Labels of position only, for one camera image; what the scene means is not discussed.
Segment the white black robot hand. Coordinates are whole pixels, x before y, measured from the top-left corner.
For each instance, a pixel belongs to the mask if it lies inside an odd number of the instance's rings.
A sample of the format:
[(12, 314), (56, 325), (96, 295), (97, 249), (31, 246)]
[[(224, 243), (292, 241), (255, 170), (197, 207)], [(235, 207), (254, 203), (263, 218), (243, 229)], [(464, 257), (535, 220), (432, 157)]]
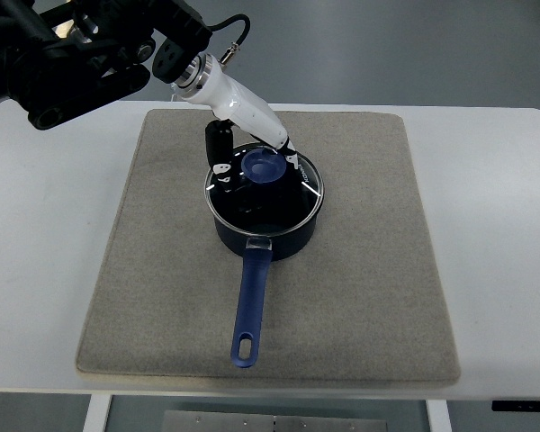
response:
[(206, 128), (207, 157), (217, 181), (230, 189), (233, 157), (231, 128), (239, 127), (256, 140), (271, 147), (273, 173), (243, 168), (251, 181), (271, 183), (287, 170), (299, 167), (299, 157), (290, 137), (269, 104), (228, 76), (224, 66), (210, 54), (196, 56), (173, 83), (182, 100), (211, 108), (215, 120)]

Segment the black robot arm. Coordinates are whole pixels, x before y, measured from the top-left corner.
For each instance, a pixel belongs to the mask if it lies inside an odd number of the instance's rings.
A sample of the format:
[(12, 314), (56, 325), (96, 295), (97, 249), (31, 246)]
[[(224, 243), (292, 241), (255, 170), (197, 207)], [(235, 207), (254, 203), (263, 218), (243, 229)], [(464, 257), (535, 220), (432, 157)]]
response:
[(32, 1), (0, 1), (0, 98), (51, 129), (151, 77), (174, 82), (211, 36), (184, 1), (68, 1), (43, 13)]

